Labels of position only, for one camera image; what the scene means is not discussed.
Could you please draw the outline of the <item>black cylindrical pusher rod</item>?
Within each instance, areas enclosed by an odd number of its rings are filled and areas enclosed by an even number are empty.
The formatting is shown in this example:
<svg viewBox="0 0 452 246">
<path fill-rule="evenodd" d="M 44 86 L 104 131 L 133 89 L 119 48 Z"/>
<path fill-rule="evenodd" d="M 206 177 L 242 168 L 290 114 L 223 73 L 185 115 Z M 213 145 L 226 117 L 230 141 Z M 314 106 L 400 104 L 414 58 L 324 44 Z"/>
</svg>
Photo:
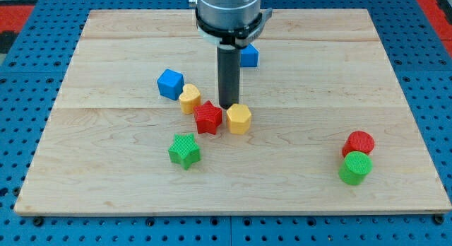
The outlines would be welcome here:
<svg viewBox="0 0 452 246">
<path fill-rule="evenodd" d="M 238 49 L 217 48 L 219 104 L 228 109 L 239 102 L 240 59 Z"/>
</svg>

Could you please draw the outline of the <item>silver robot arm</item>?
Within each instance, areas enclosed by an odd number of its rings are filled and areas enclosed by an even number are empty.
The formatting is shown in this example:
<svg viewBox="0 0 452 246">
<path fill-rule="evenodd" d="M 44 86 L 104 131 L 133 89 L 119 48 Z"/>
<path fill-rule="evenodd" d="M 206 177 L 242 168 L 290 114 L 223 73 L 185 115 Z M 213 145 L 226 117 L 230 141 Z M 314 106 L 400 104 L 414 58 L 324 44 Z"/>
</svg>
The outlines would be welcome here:
<svg viewBox="0 0 452 246">
<path fill-rule="evenodd" d="M 241 51 L 257 39 L 272 8 L 261 0 L 188 0 L 201 37 L 217 48 L 218 98 L 222 108 L 239 102 Z"/>
</svg>

